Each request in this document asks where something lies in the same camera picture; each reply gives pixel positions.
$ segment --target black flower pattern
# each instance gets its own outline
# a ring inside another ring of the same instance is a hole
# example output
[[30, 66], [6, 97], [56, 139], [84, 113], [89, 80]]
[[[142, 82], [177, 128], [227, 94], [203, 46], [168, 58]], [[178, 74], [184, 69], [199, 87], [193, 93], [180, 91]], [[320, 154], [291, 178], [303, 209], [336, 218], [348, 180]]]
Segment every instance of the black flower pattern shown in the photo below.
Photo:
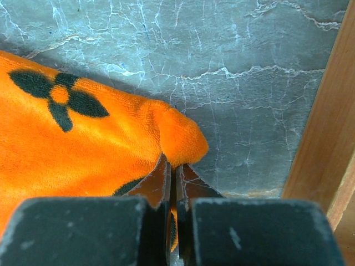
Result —
[[[68, 108], [85, 116], [106, 117], [109, 115], [105, 107], [92, 95], [79, 90], [73, 90], [79, 77], [67, 73], [59, 73], [54, 81], [45, 75], [32, 70], [14, 70], [9, 73], [10, 78], [26, 93], [33, 97], [48, 100], [48, 109], [64, 132], [73, 128], [73, 122], [68, 115]], [[56, 86], [64, 90], [68, 99], [58, 102], [52, 92]]]

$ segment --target orange towel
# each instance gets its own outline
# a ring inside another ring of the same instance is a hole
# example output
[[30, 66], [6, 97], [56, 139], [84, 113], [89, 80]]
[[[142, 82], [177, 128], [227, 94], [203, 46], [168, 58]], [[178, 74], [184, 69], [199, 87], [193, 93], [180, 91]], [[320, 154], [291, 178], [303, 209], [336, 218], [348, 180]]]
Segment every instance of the orange towel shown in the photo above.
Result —
[[170, 105], [0, 51], [0, 239], [14, 209], [40, 196], [111, 196], [208, 151]]

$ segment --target gray marbled surface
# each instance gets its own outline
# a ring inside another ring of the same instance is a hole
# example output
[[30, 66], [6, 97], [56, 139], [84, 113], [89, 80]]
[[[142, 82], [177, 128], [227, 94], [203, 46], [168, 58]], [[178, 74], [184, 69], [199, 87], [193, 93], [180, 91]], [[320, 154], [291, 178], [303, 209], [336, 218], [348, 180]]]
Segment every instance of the gray marbled surface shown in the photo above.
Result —
[[0, 49], [167, 101], [229, 196], [281, 193], [348, 0], [0, 0]]

